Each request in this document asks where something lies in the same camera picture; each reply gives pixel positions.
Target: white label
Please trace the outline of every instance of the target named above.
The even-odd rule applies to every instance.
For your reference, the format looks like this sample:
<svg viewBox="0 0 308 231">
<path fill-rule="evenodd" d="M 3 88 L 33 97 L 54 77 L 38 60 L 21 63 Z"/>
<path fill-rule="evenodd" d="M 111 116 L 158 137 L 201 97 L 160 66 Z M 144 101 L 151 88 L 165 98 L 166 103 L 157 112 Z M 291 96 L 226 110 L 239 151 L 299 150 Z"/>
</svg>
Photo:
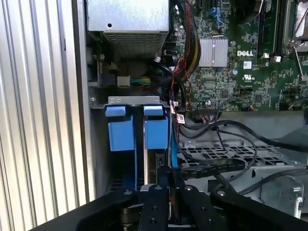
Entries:
<svg viewBox="0 0 308 231">
<path fill-rule="evenodd" d="M 265 5 L 266 5 L 265 12 L 267 13 L 271 10 L 271 0 L 266 0 Z"/>
<path fill-rule="evenodd" d="M 252 68 L 252 61 L 244 62 L 244 69 L 251 69 Z"/>
<path fill-rule="evenodd" d="M 252 51 L 237 51 L 237 56 L 253 57 Z"/>
<path fill-rule="evenodd" d="M 174 107 L 173 106 L 175 106 L 175 107 L 177 107 L 178 105 L 179 105 L 179 102 L 177 102 L 177 101 L 169 101 L 169 103 L 170 103 L 170 110 L 171 110 L 171 113 L 172 114 L 175 114 L 175 111 L 174 111 Z"/>
<path fill-rule="evenodd" d="M 181 114 L 177 114 L 177 121 L 179 124 L 185 124 L 185 117 Z"/>
<path fill-rule="evenodd" d="M 255 77 L 252 77 L 251 75 L 244 75 L 243 80 L 255 80 Z"/>
</svg>

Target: screw hole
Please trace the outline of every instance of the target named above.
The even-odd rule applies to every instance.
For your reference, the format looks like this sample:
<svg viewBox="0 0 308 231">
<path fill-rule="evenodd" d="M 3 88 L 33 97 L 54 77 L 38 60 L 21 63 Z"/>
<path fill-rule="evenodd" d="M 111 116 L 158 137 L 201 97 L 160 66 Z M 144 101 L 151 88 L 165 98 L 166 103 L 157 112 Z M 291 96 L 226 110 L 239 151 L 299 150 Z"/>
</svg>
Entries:
<svg viewBox="0 0 308 231">
<path fill-rule="evenodd" d="M 151 219 L 150 219 L 150 223 L 156 224 L 156 220 L 155 220 L 154 218 L 151 218 Z"/>
</svg>

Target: power supply vent grille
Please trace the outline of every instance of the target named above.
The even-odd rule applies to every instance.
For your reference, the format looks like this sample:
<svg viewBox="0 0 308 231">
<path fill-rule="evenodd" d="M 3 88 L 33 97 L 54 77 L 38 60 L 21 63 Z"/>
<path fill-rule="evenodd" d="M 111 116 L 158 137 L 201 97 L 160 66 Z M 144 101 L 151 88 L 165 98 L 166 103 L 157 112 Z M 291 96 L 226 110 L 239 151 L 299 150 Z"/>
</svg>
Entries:
<svg viewBox="0 0 308 231">
<path fill-rule="evenodd" d="M 104 33 L 122 58 L 151 58 L 162 48 L 167 33 Z"/>
</svg>

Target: sheet metal panel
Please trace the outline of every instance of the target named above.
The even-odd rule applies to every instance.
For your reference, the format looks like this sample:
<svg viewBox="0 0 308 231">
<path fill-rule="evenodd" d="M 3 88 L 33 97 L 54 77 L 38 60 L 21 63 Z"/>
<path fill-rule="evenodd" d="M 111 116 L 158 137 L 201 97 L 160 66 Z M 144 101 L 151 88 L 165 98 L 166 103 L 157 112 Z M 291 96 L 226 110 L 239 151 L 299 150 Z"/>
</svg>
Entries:
<svg viewBox="0 0 308 231">
<path fill-rule="evenodd" d="M 86 203 L 70 0 L 0 3 L 0 230 Z"/>
</svg>

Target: screw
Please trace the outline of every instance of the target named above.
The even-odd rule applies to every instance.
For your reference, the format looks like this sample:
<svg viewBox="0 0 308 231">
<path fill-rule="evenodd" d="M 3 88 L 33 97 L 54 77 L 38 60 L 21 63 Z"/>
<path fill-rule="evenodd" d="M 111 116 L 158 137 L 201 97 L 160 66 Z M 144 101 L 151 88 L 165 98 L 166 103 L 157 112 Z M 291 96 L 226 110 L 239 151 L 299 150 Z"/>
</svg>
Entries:
<svg viewBox="0 0 308 231">
<path fill-rule="evenodd" d="M 188 186 L 185 186 L 185 189 L 188 190 L 188 191 L 190 191 L 190 190 L 192 190 L 193 188 L 192 188 L 192 186 L 188 185 Z"/>
<path fill-rule="evenodd" d="M 225 196 L 225 195 L 226 195 L 226 193 L 225 193 L 224 191 L 218 191 L 217 194 L 218 194 L 219 196 Z"/>
<path fill-rule="evenodd" d="M 131 191 L 126 191 L 126 192 L 124 192 L 124 195 L 131 195 L 131 194 L 132 194 Z"/>
</svg>

